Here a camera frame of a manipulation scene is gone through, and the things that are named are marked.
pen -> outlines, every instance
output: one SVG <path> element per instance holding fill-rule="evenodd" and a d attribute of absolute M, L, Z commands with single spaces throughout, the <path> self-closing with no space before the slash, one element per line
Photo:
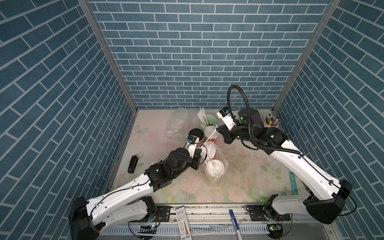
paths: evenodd
<path fill-rule="evenodd" d="M 236 221 L 235 215 L 233 214 L 232 209 L 229 210 L 229 214 L 231 215 L 232 223 L 233 223 L 233 226 L 235 227 L 235 230 L 236 230 L 237 239 L 243 240 L 243 238 L 241 237 L 241 234 L 240 234 L 239 226 L 237 225 L 237 221 Z"/>

blue ruler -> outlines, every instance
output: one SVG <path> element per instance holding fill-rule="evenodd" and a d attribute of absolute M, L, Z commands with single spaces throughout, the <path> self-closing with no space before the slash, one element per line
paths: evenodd
<path fill-rule="evenodd" d="M 293 172 L 289 172 L 289 179 L 291 181 L 292 195 L 298 195 L 299 192 L 297 191 L 295 174 Z"/>

black corrugated cable conduit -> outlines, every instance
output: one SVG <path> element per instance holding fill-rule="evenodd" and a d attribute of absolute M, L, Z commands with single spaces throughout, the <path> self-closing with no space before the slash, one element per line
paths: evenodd
<path fill-rule="evenodd" d="M 231 103 L 230 103 L 230 95 L 231 95 L 231 90 L 232 89 L 237 89 L 241 96 L 243 97 L 244 99 L 244 102 L 245 102 L 245 108 L 247 109 L 247 126 L 248 126 L 248 134 L 249 134 L 249 138 L 251 140 L 251 143 L 258 147 L 259 149 L 262 149 L 262 150 L 272 150 L 272 151 L 280 151 L 280 152 L 289 152 L 289 153 L 293 153 L 293 154 L 297 154 L 297 155 L 301 155 L 301 152 L 299 151 L 296 151 L 296 150 L 292 150 L 292 149 L 286 149 L 286 148 L 276 148 L 276 147 L 266 147 L 266 146 L 263 146 L 261 144 L 259 144 L 255 137 L 253 136 L 252 132 L 251 132 L 251 112 L 250 112 L 250 109 L 249 109 L 249 103 L 248 103 L 248 99 L 247 99 L 247 96 L 245 95 L 245 93 L 243 92 L 243 90 L 241 89 L 241 87 L 237 86 L 237 85 L 232 85 L 229 87 L 228 89 L 228 92 L 227 92 L 227 107 L 228 107 L 228 110 L 229 110 L 229 114 L 231 115 L 233 121 L 239 125 L 239 121 L 235 119 L 233 113 L 232 113 L 232 110 L 231 110 Z"/>

cup lid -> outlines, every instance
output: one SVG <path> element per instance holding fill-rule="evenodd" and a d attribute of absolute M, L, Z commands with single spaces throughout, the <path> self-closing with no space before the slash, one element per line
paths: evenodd
<path fill-rule="evenodd" d="M 204 130 L 204 134 L 205 134 L 205 136 L 206 136 L 207 138 L 209 138 L 209 136 L 211 136 L 211 134 L 212 134 L 215 130 L 216 130 L 216 126 L 208 126 L 208 127 L 205 128 L 205 130 Z M 219 132 L 216 131 L 216 132 L 212 135 L 211 138 L 212 138 L 212 139 L 217 138 L 218 135 L 219 135 Z"/>
<path fill-rule="evenodd" d="M 201 148 L 201 158 L 203 159 L 205 154 L 207 154 L 207 157 L 214 158 L 216 156 L 216 148 L 212 144 L 206 144 L 205 146 L 207 149 L 205 147 Z"/>
<path fill-rule="evenodd" d="M 224 164 L 216 159 L 212 159 L 208 164 L 208 171 L 212 177 L 220 177 L 224 174 Z"/>

plastic bag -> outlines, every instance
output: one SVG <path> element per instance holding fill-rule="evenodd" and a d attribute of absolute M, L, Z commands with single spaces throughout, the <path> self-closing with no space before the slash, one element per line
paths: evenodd
<path fill-rule="evenodd" d="M 209 156 L 207 155 L 207 159 L 201 164 L 201 166 L 205 172 L 205 176 L 208 182 L 211 185 L 216 185 L 223 178 L 229 166 L 229 163 L 225 159 L 223 152 L 219 149 L 219 147 L 216 144 L 208 141 L 205 144 L 205 146 L 209 151 L 208 153 Z M 205 147 L 202 147 L 202 153 L 201 153 L 202 160 L 204 160 L 205 153 L 206 153 L 206 149 Z"/>
<path fill-rule="evenodd" d="M 175 141 L 185 142 L 188 137 L 189 111 L 178 108 L 169 116 L 164 136 Z"/>

